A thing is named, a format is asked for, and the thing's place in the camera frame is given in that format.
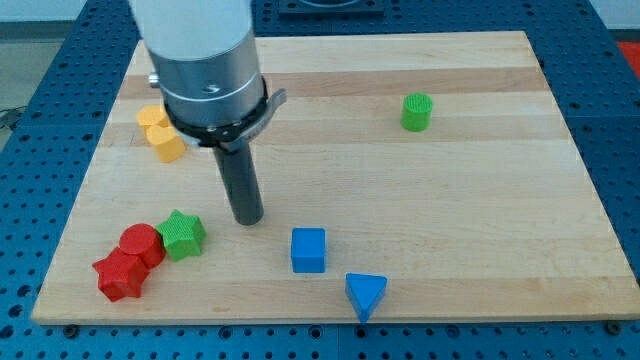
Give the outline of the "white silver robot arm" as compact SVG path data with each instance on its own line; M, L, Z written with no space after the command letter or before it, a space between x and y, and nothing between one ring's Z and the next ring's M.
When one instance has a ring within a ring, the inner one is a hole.
M249 0L130 0L129 6L177 121L226 126L264 100Z

